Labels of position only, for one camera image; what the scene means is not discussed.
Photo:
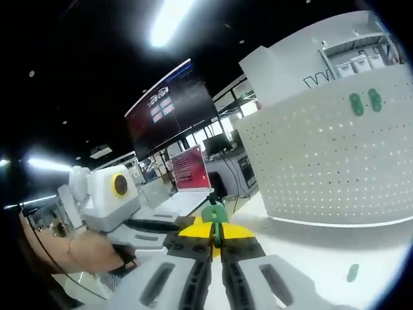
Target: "computer monitor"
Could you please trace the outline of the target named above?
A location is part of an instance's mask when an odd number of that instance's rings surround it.
[[[233,130],[231,132],[231,136],[232,136],[232,141],[234,143],[237,143],[237,147],[242,147],[243,146],[243,140],[241,140],[241,137],[239,136],[238,130]]]
[[[218,134],[217,136],[204,140],[204,146],[206,155],[208,156],[219,154],[225,149],[232,149],[226,134]]]

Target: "person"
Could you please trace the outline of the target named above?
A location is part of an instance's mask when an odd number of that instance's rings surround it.
[[[70,298],[54,280],[52,274],[80,271],[90,274],[104,273],[123,270],[128,263],[126,256],[119,249],[116,251],[104,234],[87,230],[69,239],[41,233],[32,229],[23,212],[18,208],[4,210],[8,241],[12,243],[7,249],[9,251],[14,249],[14,256],[23,257],[20,266],[25,265],[34,278],[48,288],[48,294],[58,308],[73,309],[81,303]]]

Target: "red screen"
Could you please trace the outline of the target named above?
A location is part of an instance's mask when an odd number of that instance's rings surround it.
[[[210,187],[201,149],[196,146],[172,158],[178,189]]]

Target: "pegboard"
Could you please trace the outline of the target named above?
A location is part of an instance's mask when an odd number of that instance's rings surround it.
[[[362,116],[352,110],[352,93]],[[413,79],[408,66],[395,65],[305,91],[237,127],[269,216],[366,227],[413,218],[412,122]]]

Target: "black cable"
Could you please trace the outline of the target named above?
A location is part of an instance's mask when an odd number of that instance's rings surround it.
[[[233,168],[235,169],[235,172],[237,173],[237,177],[238,177],[238,180],[239,180],[239,187],[243,190],[245,196],[246,196],[246,197],[249,197],[250,195],[247,194],[247,191],[244,190],[244,188],[243,188],[242,185],[241,185],[241,178],[239,177],[239,173],[238,173],[237,167],[235,167],[235,164],[234,164],[234,162],[233,162],[232,160],[230,160],[230,163],[232,164]]]
[[[67,276],[69,279],[71,279],[71,281],[73,281],[74,283],[76,283],[78,286],[82,287],[83,289],[86,289],[89,293],[92,293],[92,294],[95,295],[96,297],[99,297],[99,298],[101,298],[101,299],[103,299],[103,300],[106,300],[105,297],[103,297],[103,296],[101,296],[101,295],[99,295],[99,294],[97,294],[97,293],[89,290],[87,287],[81,285],[78,281],[74,280],[72,277],[70,277],[70,276],[66,273],[66,271],[63,270],[62,267],[59,266],[59,264],[53,259],[52,255],[49,254],[49,252],[46,250],[46,248],[45,248],[45,246],[43,245],[43,243],[40,241],[39,236],[36,234],[36,231],[35,231],[35,228],[34,228],[34,226],[33,226],[33,223],[32,223],[32,221],[30,220],[29,217],[27,218],[27,220],[28,220],[28,223],[29,223],[30,227],[31,227],[32,230],[33,230],[33,233],[34,233],[37,241],[40,243],[40,246],[41,246],[42,249],[46,252],[47,256],[49,256],[49,258],[52,260],[52,262],[56,265],[56,267],[57,267],[65,276]]]
[[[237,207],[237,203],[238,203],[238,198],[239,198],[239,187],[238,187],[238,181],[237,181],[237,177],[235,176],[234,171],[232,171],[230,165],[227,163],[227,160],[225,158],[223,158],[225,165],[227,165],[228,169],[230,169],[232,175],[234,176],[235,179],[235,184],[237,185],[237,199],[235,200],[235,205],[234,205],[234,210],[232,211],[232,214],[235,213],[235,209]]]
[[[206,126],[206,127],[208,128],[209,133],[211,134],[211,136],[212,136],[212,137],[213,137],[213,136],[215,136],[215,135],[212,133],[211,128],[209,128],[209,125],[208,125],[208,126]]]

